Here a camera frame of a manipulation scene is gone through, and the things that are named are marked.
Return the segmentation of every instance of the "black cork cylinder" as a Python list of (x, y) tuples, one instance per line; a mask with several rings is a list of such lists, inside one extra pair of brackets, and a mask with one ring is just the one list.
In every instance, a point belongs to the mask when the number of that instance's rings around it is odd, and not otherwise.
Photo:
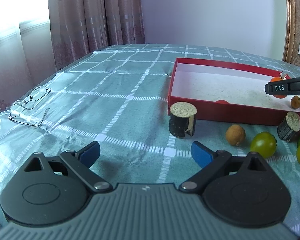
[(278, 125), (278, 137), (283, 141), (293, 141), (300, 131), (300, 116), (295, 112), (288, 112)]
[(195, 115), (197, 108), (186, 102), (177, 102), (170, 107), (169, 132), (178, 138), (184, 138), (186, 133), (194, 135)]

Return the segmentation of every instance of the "blue gripper pad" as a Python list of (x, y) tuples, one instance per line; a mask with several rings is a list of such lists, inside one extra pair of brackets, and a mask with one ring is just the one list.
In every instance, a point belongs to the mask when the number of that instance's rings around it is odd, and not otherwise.
[(100, 144), (97, 141), (93, 141), (80, 151), (76, 152), (76, 157), (79, 162), (90, 168), (100, 157)]
[(204, 168), (216, 158), (217, 154), (200, 142), (193, 142), (191, 145), (191, 157), (201, 167)]

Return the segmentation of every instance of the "pink patterned curtain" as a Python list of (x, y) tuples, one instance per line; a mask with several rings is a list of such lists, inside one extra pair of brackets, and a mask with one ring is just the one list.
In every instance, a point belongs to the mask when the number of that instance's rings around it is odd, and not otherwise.
[(48, 0), (57, 69), (108, 45), (145, 43), (140, 0)]

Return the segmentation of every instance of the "eyeglass lens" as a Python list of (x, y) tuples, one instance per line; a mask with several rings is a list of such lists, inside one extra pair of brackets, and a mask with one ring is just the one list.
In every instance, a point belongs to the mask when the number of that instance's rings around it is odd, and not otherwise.
[(10, 107), (10, 115), (11, 115), (11, 117), (16, 117), (16, 116), (19, 115), (23, 110), (24, 110), (23, 107), (18, 106), (17, 104), (13, 104), (13, 105)]
[(47, 89), (44, 86), (40, 86), (32, 90), (30, 95), (31, 101), (39, 100), (40, 98), (44, 97), (47, 93)]

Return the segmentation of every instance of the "red cardboard box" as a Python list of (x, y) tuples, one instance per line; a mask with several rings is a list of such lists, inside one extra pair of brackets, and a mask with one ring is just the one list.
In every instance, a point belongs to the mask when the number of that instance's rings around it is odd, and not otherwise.
[(176, 102), (193, 104), (197, 119), (279, 125), (292, 109), (290, 100), (267, 95), (265, 85), (281, 72), (207, 59), (177, 58), (168, 92), (168, 114)]

